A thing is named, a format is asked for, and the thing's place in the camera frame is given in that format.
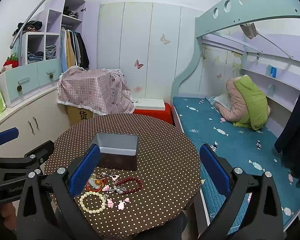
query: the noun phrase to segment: red ottoman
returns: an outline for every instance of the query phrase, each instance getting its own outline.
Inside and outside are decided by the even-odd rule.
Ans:
[[[134,110],[134,114],[143,114],[143,115],[148,115],[152,116],[161,120],[164,120],[168,123],[173,124],[173,118],[171,114],[171,107],[169,104],[164,103],[166,109],[164,111],[162,110],[141,110],[141,109],[136,109]]]

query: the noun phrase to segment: metal screw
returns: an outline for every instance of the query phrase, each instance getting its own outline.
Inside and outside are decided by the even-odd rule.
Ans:
[[[269,172],[269,171],[266,171],[266,172],[265,172],[265,175],[266,175],[268,178],[271,178],[271,177],[272,177],[272,174],[271,174],[271,172]]]
[[[61,168],[59,168],[59,169],[57,170],[57,173],[59,173],[59,174],[64,174],[65,171],[66,171],[66,169],[65,169],[64,167],[61,167]]]
[[[33,178],[35,176],[35,172],[31,171],[29,174],[28,174],[28,177],[29,178]]]
[[[241,174],[243,172],[243,170],[239,167],[234,168],[234,172],[237,174]]]

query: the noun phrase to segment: round table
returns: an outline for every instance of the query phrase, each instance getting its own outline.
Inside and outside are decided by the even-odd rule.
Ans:
[[[173,125],[141,114],[109,114],[74,125],[55,141],[54,153],[45,163],[45,173],[52,174],[88,149],[97,132],[138,135],[138,169],[136,171],[110,170],[96,167],[94,173],[105,171],[120,175],[117,181],[137,177],[141,190],[127,195],[108,194],[113,208],[89,214],[74,200],[91,226],[110,239],[128,239],[132,234],[161,226],[176,217],[200,189],[200,162],[196,148]],[[134,188],[136,183],[126,183]],[[119,200],[130,198],[123,210],[118,210]],[[101,200],[88,196],[84,204],[90,210],[100,207]]]

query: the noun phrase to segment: drawer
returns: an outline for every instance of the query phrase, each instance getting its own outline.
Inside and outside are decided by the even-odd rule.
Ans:
[[[13,68],[4,73],[10,101],[39,87],[36,62]],[[20,92],[17,90],[18,85],[22,86]]]
[[[43,86],[51,81],[58,80],[61,75],[60,58],[37,62],[39,85]]]

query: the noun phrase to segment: cabinet handle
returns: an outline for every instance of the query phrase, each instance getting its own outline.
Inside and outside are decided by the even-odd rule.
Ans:
[[[34,133],[34,130],[33,130],[33,128],[32,128],[32,125],[31,125],[31,123],[30,123],[30,121],[28,120],[28,124],[30,125],[30,127],[31,127],[31,130],[32,130],[32,133]]]
[[[35,124],[37,125],[37,129],[39,129],[39,125],[38,125],[37,119],[35,117],[33,117],[33,120],[35,121]]]

